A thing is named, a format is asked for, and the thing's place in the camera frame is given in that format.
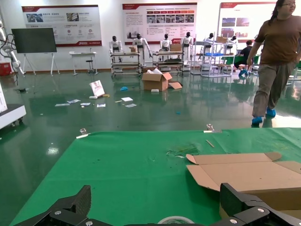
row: person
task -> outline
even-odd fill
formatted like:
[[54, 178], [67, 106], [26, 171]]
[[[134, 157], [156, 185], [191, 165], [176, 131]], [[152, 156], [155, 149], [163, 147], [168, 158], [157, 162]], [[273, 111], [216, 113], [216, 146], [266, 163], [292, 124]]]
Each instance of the person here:
[[240, 53], [238, 54], [238, 56], [243, 56], [244, 58], [240, 61], [237, 61], [236, 63], [234, 63], [234, 66], [238, 69], [238, 70], [241, 70], [241, 72], [239, 73], [239, 75], [243, 75], [245, 73], [247, 73], [247, 70], [244, 69], [240, 69], [239, 66], [240, 65], [247, 65], [246, 61], [248, 60], [248, 57], [249, 57], [249, 54], [250, 54], [250, 51], [252, 49], [252, 44], [253, 42], [251, 40], [247, 41], [246, 42], [246, 48], [244, 48], [242, 51], [240, 51]]
[[265, 113], [276, 116], [274, 108], [301, 58], [301, 53], [297, 53], [301, 17], [292, 16], [295, 9], [295, 0], [278, 0], [271, 19], [263, 23], [249, 54], [247, 64], [251, 65], [252, 58], [264, 42], [258, 70], [259, 88], [253, 105], [252, 124], [255, 126], [262, 123]]

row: brown t-shirt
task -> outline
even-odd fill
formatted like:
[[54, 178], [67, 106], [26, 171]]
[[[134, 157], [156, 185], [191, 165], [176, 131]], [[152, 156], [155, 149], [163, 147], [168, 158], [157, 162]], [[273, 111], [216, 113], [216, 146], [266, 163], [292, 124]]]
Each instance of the brown t-shirt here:
[[260, 64], [278, 65], [295, 61], [300, 37], [301, 16], [274, 19], [270, 26], [268, 21], [264, 22], [255, 39], [255, 42], [264, 41]]

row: display board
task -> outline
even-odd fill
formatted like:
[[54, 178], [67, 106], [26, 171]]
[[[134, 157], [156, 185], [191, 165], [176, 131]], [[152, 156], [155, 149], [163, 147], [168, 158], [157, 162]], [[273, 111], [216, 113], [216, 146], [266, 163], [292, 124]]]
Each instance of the display board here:
[[271, 18], [275, 2], [222, 2], [218, 35], [238, 42], [254, 40], [263, 22]]
[[56, 53], [52, 28], [12, 29], [18, 53]]
[[101, 46], [98, 5], [23, 6], [27, 28], [53, 28], [57, 47]]
[[123, 4], [124, 40], [131, 45], [137, 34], [159, 44], [167, 33], [173, 43], [196, 33], [197, 3]]

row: wall poster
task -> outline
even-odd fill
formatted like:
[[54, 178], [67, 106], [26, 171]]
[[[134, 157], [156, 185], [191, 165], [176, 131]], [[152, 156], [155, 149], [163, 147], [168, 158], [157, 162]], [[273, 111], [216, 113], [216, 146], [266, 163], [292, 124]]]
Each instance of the wall poster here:
[[124, 40], [131, 45], [140, 33], [149, 44], [159, 44], [167, 33], [173, 43], [196, 34], [197, 3], [123, 4]]
[[218, 34], [238, 42], [254, 40], [263, 22], [271, 18], [275, 2], [222, 2]]
[[26, 28], [52, 27], [58, 47], [101, 46], [98, 5], [23, 6]]

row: ponytail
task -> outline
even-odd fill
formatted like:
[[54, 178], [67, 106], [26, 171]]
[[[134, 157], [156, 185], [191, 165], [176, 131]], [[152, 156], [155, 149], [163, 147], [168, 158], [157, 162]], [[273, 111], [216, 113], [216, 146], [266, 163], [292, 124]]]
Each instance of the ponytail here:
[[284, 1], [285, 1], [285, 0], [278, 0], [278, 1], [276, 2], [276, 6], [275, 6], [274, 11], [273, 11], [273, 13], [272, 13], [272, 17], [271, 17], [271, 19], [269, 20], [269, 26], [271, 26], [271, 24], [272, 24], [272, 22], [274, 21], [274, 19], [277, 18], [277, 16], [278, 16], [278, 8], [282, 7]]

